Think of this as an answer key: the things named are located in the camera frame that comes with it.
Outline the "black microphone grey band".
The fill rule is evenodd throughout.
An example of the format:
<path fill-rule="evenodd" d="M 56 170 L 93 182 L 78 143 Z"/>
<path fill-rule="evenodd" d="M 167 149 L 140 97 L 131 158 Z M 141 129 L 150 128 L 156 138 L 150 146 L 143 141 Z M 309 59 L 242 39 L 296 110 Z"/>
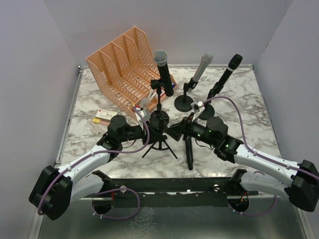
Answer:
<path fill-rule="evenodd" d="M 235 54 L 232 57 L 232 59 L 228 63 L 228 66 L 227 66 L 226 70 L 222 74 L 222 76 L 219 79 L 219 81 L 216 83 L 217 86 L 223 87 L 225 85 L 225 83 L 230 78 L 232 73 L 239 67 L 239 65 L 241 64 L 242 60 L 243 60 L 243 57 L 241 55 L 239 55 L 239 54 Z"/>

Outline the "white remote red button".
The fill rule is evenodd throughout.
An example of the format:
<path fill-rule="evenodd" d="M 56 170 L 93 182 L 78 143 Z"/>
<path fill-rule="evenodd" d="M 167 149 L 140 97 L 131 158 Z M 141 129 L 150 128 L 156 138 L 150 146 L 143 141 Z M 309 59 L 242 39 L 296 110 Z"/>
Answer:
<path fill-rule="evenodd" d="M 118 113 L 110 110 L 98 109 L 95 117 L 100 120 L 110 121 L 112 117 L 116 116 Z"/>

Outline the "yellow capped pen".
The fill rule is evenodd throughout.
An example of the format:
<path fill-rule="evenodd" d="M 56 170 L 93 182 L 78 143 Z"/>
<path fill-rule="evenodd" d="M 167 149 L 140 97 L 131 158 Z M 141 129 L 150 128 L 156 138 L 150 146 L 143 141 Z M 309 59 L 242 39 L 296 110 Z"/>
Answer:
<path fill-rule="evenodd" d="M 109 125 L 108 121 L 104 121 L 104 120 L 101 120 L 101 119 L 98 119 L 98 118 L 93 118 L 92 122 L 94 122 L 96 124 L 101 124 L 101 125 Z"/>

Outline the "small black tripod stand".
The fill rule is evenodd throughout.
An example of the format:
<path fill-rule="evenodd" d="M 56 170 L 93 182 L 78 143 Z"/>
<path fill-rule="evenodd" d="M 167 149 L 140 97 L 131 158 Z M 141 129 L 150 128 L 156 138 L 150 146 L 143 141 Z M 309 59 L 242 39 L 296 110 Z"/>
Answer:
<path fill-rule="evenodd" d="M 153 143 L 150 145 L 150 147 L 148 148 L 148 150 L 142 155 L 142 158 L 144 158 L 148 153 L 149 151 L 153 149 L 153 150 L 156 150 L 156 151 L 166 151 L 166 150 L 169 150 L 173 156 L 175 157 L 175 159 L 177 159 L 177 156 L 176 154 L 173 152 L 172 148 L 168 145 L 168 143 L 166 141 L 164 142 L 157 142 L 157 143 Z"/>

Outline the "aluminium frame rail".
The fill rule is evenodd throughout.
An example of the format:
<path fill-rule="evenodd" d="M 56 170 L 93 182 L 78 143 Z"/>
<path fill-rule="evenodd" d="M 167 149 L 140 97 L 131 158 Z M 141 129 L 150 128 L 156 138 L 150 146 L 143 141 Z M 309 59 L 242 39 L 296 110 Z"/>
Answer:
<path fill-rule="evenodd" d="M 82 80 L 82 76 L 83 76 L 83 72 L 85 68 L 86 68 L 85 66 L 78 66 L 78 74 L 77 74 L 77 79 L 75 84 L 75 90 L 72 95 L 71 105 L 67 114 L 67 119 L 63 129 L 62 138 L 58 147 L 58 151 L 57 151 L 53 166 L 60 166 L 62 162 L 62 156 L 63 156 L 64 148 L 66 145 L 66 140 L 68 138 L 68 132 L 71 125 L 73 112 L 76 105 L 77 96 L 78 96 L 78 92 L 79 92 L 79 88 L 80 88 L 80 84 L 81 84 L 81 80 Z M 33 221 L 31 224 L 29 236 L 28 236 L 29 239 L 38 238 L 42 221 L 43 221 L 43 216 L 39 216 L 37 212 L 35 212 Z"/>

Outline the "black mounting base bar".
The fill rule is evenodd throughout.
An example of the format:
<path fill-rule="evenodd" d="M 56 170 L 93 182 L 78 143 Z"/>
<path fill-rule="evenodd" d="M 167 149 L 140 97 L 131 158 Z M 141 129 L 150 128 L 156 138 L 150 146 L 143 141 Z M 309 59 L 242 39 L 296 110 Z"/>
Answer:
<path fill-rule="evenodd" d="M 93 175 L 111 197 L 98 202 L 102 207 L 132 208 L 137 200 L 141 207 L 226 207 L 228 197 L 240 199 L 246 192 L 240 184 L 245 173 L 238 169 L 231 177 L 112 179 L 97 170 Z"/>

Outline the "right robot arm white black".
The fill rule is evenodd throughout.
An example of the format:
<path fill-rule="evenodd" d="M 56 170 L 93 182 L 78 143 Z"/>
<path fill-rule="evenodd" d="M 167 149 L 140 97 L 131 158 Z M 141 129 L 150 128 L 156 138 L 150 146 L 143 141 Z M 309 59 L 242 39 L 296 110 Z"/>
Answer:
<path fill-rule="evenodd" d="M 261 191 L 286 197 L 297 208 L 313 212 L 319 201 L 319 172 L 316 166 L 303 160 L 301 163 L 259 153 L 243 141 L 228 134 L 228 126 L 220 117 L 211 117 L 205 126 L 184 118 L 165 129 L 174 140 L 194 138 L 214 148 L 215 155 L 263 172 L 255 176 L 245 172 L 239 179 L 245 191 Z"/>

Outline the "black microphone white band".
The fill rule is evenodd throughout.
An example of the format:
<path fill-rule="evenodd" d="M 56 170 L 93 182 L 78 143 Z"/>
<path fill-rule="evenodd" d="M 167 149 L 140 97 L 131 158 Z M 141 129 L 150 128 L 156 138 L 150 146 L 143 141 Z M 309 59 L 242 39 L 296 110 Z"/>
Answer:
<path fill-rule="evenodd" d="M 188 138 L 185 141 L 185 152 L 186 152 L 186 162 L 189 170 L 193 170 L 193 151 L 192 151 L 192 141 Z"/>

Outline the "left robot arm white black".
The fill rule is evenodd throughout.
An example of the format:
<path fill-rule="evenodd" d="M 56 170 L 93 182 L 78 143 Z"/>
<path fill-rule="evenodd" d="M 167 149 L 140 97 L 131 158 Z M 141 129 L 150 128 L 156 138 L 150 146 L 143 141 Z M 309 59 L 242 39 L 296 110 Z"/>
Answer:
<path fill-rule="evenodd" d="M 91 171 L 123 153 L 122 142 L 141 139 L 147 146 L 159 138 L 168 122 L 167 117 L 160 119 L 154 113 L 148 120 L 140 117 L 140 125 L 136 126 L 127 124 L 122 115 L 112 117 L 107 132 L 88 153 L 61 168 L 47 166 L 42 170 L 29 202 L 37 207 L 40 216 L 59 218 L 71 202 L 73 187 Z"/>

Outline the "black microphone silver grille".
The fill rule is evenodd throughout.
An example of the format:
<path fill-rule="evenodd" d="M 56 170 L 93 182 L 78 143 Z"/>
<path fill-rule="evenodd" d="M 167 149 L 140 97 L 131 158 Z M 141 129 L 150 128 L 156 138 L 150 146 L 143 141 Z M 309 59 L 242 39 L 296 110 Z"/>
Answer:
<path fill-rule="evenodd" d="M 164 88 L 165 94 L 168 97 L 171 97 L 174 95 L 173 86 L 171 82 L 171 77 L 167 65 L 167 54 L 159 50 L 154 53 L 154 62 L 156 63 L 160 75 L 160 82 L 162 84 L 162 87 Z"/>

